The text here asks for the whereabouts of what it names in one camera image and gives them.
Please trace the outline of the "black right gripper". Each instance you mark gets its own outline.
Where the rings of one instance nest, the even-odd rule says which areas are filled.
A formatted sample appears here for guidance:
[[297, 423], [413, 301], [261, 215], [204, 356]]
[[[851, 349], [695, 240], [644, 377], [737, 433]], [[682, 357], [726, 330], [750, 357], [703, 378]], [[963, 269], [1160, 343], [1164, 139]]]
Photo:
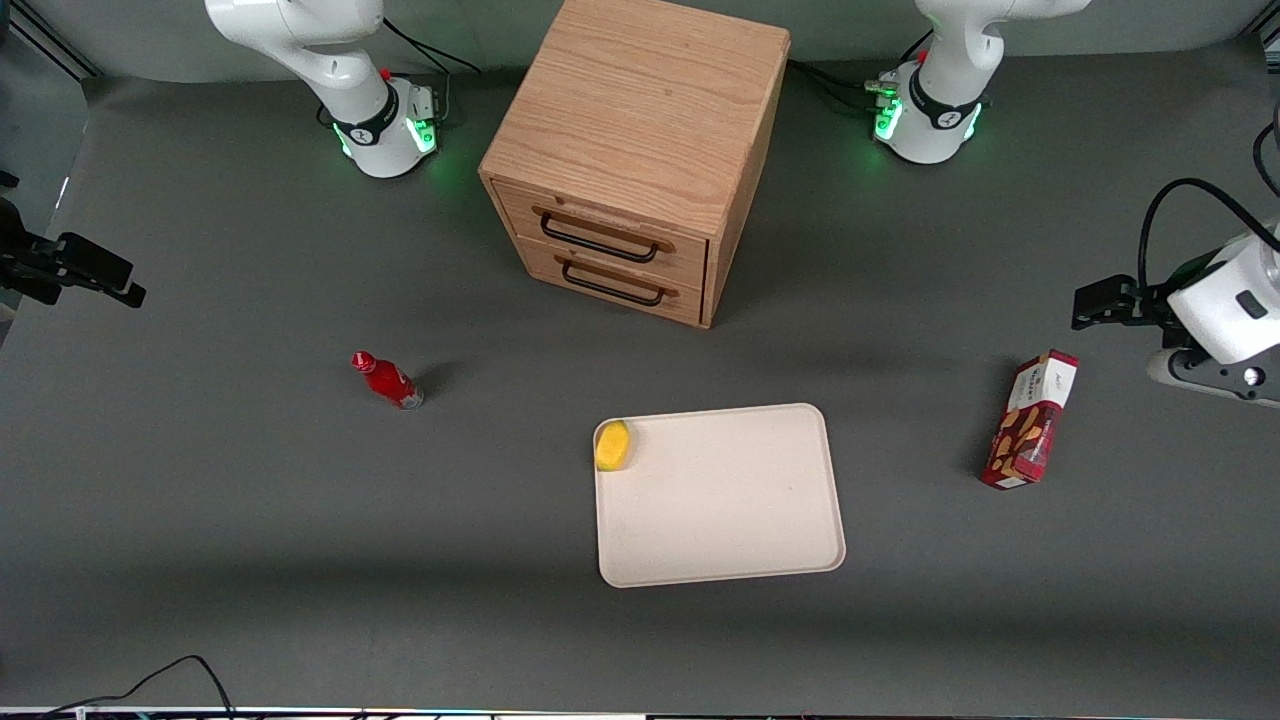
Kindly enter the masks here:
[[[60, 277], [60, 264], [68, 273]], [[86, 237], [47, 240], [26, 229], [19, 210], [1, 199], [1, 283], [40, 304], [56, 304], [63, 286], [91, 290], [141, 307], [147, 290], [131, 281], [133, 264]]]

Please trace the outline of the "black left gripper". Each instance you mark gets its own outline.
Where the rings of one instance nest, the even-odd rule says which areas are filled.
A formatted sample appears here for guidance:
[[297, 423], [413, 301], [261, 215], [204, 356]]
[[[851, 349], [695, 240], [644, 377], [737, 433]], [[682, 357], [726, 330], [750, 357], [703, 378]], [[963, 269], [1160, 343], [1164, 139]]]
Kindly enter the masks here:
[[1132, 275], [1111, 275], [1075, 290], [1073, 329], [1084, 331], [1105, 324], [1142, 325], [1142, 313], [1157, 325], [1180, 324], [1170, 297], [1202, 275], [1217, 254], [1219, 250], [1203, 252], [1181, 263], [1164, 282], [1153, 283], [1148, 273], [1148, 250], [1140, 249], [1138, 283]]

